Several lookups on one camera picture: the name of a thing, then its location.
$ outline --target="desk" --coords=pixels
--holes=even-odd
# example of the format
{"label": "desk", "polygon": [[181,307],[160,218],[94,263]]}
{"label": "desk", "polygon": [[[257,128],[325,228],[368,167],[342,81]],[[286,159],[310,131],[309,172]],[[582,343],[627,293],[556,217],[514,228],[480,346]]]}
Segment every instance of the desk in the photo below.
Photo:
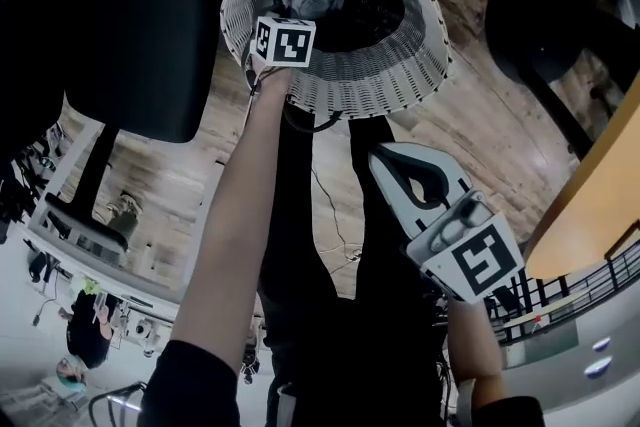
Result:
{"label": "desk", "polygon": [[568,304],[571,304],[571,303],[577,301],[578,299],[580,299],[581,297],[584,297],[588,293],[589,293],[589,289],[588,288],[586,290],[580,290],[580,292],[576,292],[575,294],[572,294],[572,295],[567,296],[567,297],[563,297],[562,299],[559,299],[558,301],[554,301],[551,304],[547,304],[543,308],[540,308],[538,310],[532,311],[531,313],[527,313],[526,315],[522,315],[521,317],[518,317],[516,319],[510,320],[509,322],[507,322],[502,327],[504,329],[507,329],[507,328],[510,328],[510,327],[516,327],[516,326],[519,326],[520,324],[524,324],[526,322],[530,322],[532,320],[535,320],[538,317],[542,317],[543,315],[548,315],[549,313],[553,313],[554,311],[557,311],[560,308],[564,308]]}
{"label": "desk", "polygon": [[533,232],[529,276],[550,279],[603,264],[640,219],[640,75]]}

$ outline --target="ceiling light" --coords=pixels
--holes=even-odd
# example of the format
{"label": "ceiling light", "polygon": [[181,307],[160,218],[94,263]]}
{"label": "ceiling light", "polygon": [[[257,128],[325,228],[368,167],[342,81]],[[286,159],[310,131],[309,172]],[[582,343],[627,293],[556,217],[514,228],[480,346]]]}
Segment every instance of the ceiling light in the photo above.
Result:
{"label": "ceiling light", "polygon": [[612,359],[612,356],[607,356],[606,358],[599,359],[595,363],[591,363],[591,365],[584,369],[584,375],[591,379],[602,376],[609,368]]}
{"label": "ceiling light", "polygon": [[596,343],[593,344],[593,350],[596,351],[596,352],[602,352],[607,347],[609,347],[609,342],[610,341],[611,341],[611,337],[610,336],[607,336],[606,338],[603,338],[599,342],[596,342]]}

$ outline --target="human arm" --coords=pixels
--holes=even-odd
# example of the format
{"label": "human arm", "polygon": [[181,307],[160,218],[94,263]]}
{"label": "human arm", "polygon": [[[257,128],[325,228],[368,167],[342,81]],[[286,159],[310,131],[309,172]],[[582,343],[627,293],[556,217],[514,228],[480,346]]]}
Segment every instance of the human arm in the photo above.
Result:
{"label": "human arm", "polygon": [[449,298],[448,315],[451,371],[458,385],[475,379],[472,409],[504,399],[502,354],[484,303]]}
{"label": "human arm", "polygon": [[66,322],[71,322],[73,320],[73,313],[69,313],[64,308],[60,308],[58,310],[58,316]]}
{"label": "human arm", "polygon": [[100,322],[100,334],[102,338],[111,340],[113,329],[111,329],[111,324],[109,324],[109,307],[103,306],[100,308],[96,316],[98,317],[98,322]]}
{"label": "human arm", "polygon": [[285,70],[262,83],[220,178],[171,335],[217,356],[236,374],[267,243],[280,119],[289,81],[290,72]]}

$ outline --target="white wicker basket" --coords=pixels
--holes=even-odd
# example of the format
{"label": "white wicker basket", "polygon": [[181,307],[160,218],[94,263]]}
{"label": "white wicker basket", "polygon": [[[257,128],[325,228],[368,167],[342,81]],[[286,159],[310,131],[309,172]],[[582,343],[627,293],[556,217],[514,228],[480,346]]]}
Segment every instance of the white wicker basket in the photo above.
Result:
{"label": "white wicker basket", "polygon": [[[277,0],[222,1],[222,33],[238,63],[256,18],[274,11],[277,4]],[[437,0],[401,0],[401,4],[395,30],[370,46],[326,51],[318,48],[316,36],[311,65],[294,70],[289,102],[308,112],[325,116],[340,112],[342,118],[356,119],[405,109],[433,92],[447,78],[452,62],[440,6]]]}

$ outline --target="laundry basket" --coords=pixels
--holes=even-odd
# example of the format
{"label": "laundry basket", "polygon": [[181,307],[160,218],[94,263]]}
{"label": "laundry basket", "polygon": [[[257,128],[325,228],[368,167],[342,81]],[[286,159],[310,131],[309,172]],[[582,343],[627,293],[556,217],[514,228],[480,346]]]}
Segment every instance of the laundry basket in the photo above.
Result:
{"label": "laundry basket", "polygon": [[[287,16],[282,0],[223,0],[221,29],[239,64],[258,16]],[[296,68],[289,102],[325,116],[380,116],[422,101],[451,60],[437,0],[345,0],[315,20],[311,63]]]}

